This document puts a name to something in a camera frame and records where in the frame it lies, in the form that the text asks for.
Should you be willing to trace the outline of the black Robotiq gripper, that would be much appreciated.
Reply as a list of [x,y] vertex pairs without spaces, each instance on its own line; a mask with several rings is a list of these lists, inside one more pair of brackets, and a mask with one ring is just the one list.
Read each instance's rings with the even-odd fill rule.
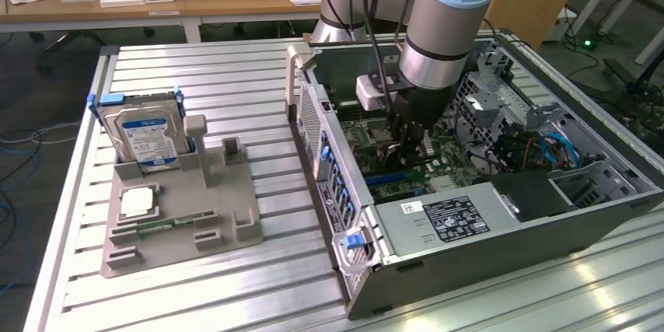
[[412,166],[422,158],[419,146],[427,131],[440,120],[452,98],[452,87],[431,90],[418,86],[400,90],[391,115],[391,138],[396,149],[388,160]]

